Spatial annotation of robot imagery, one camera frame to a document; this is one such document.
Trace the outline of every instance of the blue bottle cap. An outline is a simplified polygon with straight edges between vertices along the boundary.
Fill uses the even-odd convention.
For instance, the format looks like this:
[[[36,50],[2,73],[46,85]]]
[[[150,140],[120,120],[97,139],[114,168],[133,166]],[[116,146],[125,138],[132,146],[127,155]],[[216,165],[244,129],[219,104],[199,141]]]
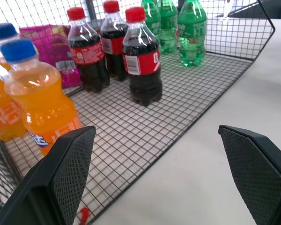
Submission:
[[[17,34],[15,27],[11,23],[7,22],[0,24],[0,39],[9,38]]]
[[[0,46],[6,62],[19,62],[36,55],[36,50],[29,39],[20,39]]]

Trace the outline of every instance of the green soda bottle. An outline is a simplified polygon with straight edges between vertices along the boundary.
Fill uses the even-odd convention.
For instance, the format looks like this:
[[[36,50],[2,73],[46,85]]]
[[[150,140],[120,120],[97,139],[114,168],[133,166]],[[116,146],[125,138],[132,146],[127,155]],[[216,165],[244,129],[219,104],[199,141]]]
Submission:
[[[141,6],[144,7],[146,11],[147,27],[156,36],[156,39],[160,43],[161,17],[155,4],[155,0],[142,0]]]
[[[176,27],[178,11],[172,0],[159,0],[157,8],[161,16],[161,52],[165,54],[171,53],[177,49]]]
[[[206,21],[199,0],[186,0],[178,18],[180,59],[186,67],[199,66],[204,59]]]

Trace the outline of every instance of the red bottle cap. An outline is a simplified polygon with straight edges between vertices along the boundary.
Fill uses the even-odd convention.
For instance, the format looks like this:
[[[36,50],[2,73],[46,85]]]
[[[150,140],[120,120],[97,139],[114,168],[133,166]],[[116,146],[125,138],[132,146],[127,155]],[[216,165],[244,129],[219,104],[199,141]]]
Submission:
[[[67,10],[70,20],[81,20],[85,18],[84,10],[81,7],[74,7]]]
[[[110,0],[103,3],[103,8],[106,13],[117,13],[120,11],[118,1]]]
[[[144,7],[132,7],[126,10],[126,19],[129,23],[141,22],[146,19]]]

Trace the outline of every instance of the textured gripper pad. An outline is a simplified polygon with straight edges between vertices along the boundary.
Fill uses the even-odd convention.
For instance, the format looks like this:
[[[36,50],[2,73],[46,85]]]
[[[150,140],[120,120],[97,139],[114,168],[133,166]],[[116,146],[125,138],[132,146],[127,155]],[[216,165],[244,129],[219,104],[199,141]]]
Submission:
[[[72,225],[81,201],[89,171],[93,142],[89,132],[76,138],[67,152],[63,164],[56,172],[54,194],[66,225]]]
[[[247,137],[220,129],[235,185],[257,225],[268,225],[281,202],[281,174]]]

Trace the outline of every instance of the red label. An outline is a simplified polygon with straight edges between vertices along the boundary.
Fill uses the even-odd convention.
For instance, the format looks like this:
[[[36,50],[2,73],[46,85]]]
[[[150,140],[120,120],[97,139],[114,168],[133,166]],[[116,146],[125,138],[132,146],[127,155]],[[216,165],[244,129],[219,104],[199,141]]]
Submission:
[[[0,108],[0,129],[7,128],[21,119],[21,109],[16,102],[10,101]]]
[[[124,37],[107,39],[102,38],[103,49],[107,54],[122,54]]]
[[[70,48],[70,50],[75,64],[78,65],[92,64],[104,58],[101,41],[91,46]]]
[[[155,52],[139,56],[123,54],[123,58],[126,71],[132,75],[152,74],[161,67],[159,49]]]

